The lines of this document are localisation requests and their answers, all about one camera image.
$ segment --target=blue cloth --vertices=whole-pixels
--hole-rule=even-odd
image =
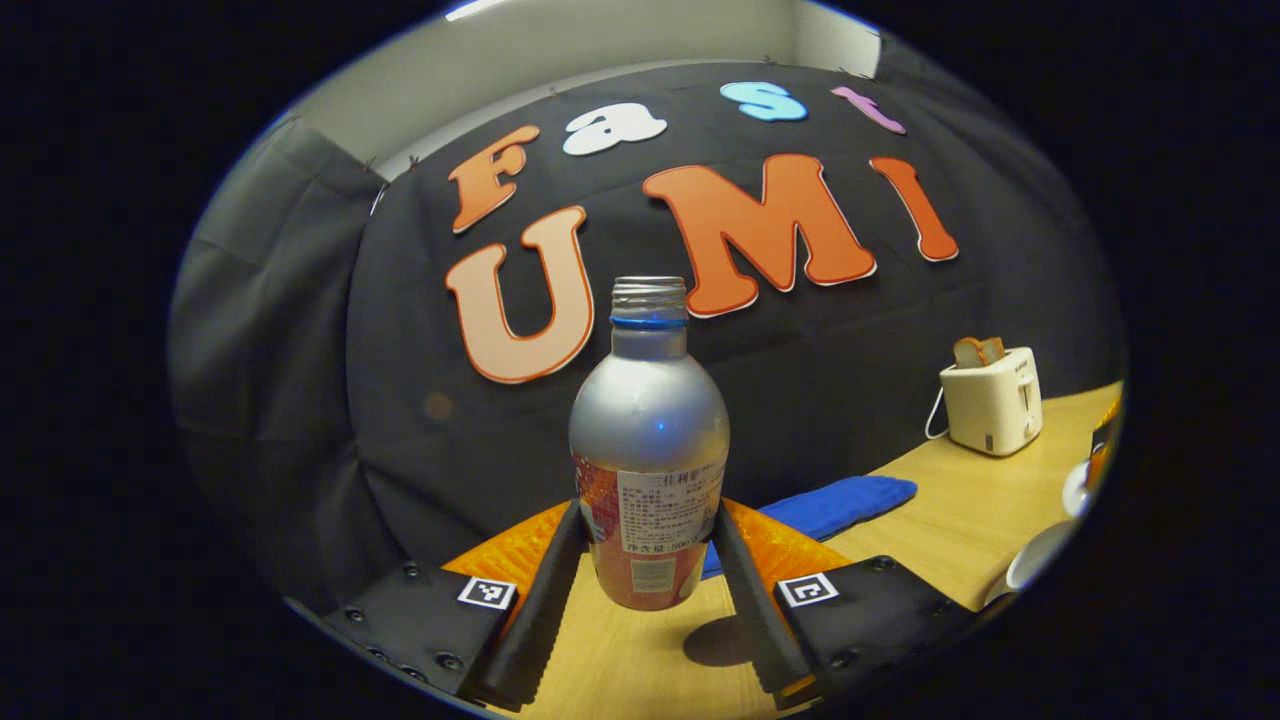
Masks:
[[[855,475],[827,487],[765,505],[760,512],[805,536],[824,541],[854,523],[887,512],[915,497],[915,483],[879,475]],[[722,573],[716,544],[707,547],[703,579]]]

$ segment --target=silver bottle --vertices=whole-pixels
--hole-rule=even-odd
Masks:
[[[682,278],[617,278],[609,320],[613,350],[570,415],[580,507],[605,593],[662,610],[687,598],[701,575],[728,413],[689,355]]]

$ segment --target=toaster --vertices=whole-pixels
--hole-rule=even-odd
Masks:
[[[947,404],[948,434],[965,447],[1004,457],[1039,436],[1041,413],[1036,356],[1011,347],[983,368],[951,365],[938,374]]]

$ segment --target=wooden table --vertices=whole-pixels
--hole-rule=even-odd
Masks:
[[[1046,400],[1044,429],[1010,457],[988,457],[946,438],[928,441],[869,475],[914,480],[906,505],[859,523],[827,544],[849,557],[891,555],[970,610],[1028,541],[1066,520],[1062,484],[1089,452],[1093,428],[1120,383]],[[540,717],[772,719],[778,712],[750,664],[709,667],[689,660],[685,638],[733,615],[723,575],[660,612],[611,602],[582,555],[538,700],[516,715]]]

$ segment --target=orange letter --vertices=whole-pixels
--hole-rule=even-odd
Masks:
[[[915,176],[915,168],[910,163],[895,158],[872,158],[872,167],[876,168],[877,173],[888,178],[893,190],[897,191],[897,196],[906,205],[906,214],[911,217],[915,232],[919,233],[915,247],[920,255],[931,263],[951,260],[960,255],[956,238],[951,237],[947,228],[942,227],[942,220],[933,210],[933,204],[924,195],[924,188],[920,187],[920,181]]]
[[[532,142],[535,137],[538,128],[525,126],[453,168],[449,179],[458,183],[461,206],[458,217],[453,219],[454,234],[462,233],[511,200],[516,186],[498,182],[498,173],[513,176],[525,169],[525,149],[520,143]]]
[[[458,323],[471,364],[499,383],[522,383],[563,368],[586,345],[595,322],[591,283],[586,279],[577,228],[586,211],[573,205],[525,229],[520,243],[543,258],[552,295],[552,319],[535,336],[516,337],[502,306],[498,266],[507,249],[489,245],[449,269],[444,286],[458,299]]]
[[[790,292],[796,277],[796,231],[809,249],[804,272],[817,284],[838,284],[876,272],[876,258],[854,237],[822,181],[822,163],[808,155],[764,161],[764,200],[710,168],[686,165],[644,181],[644,192],[671,208],[694,265],[689,313],[710,318],[755,302],[755,281],[737,272],[726,241],[773,287]]]

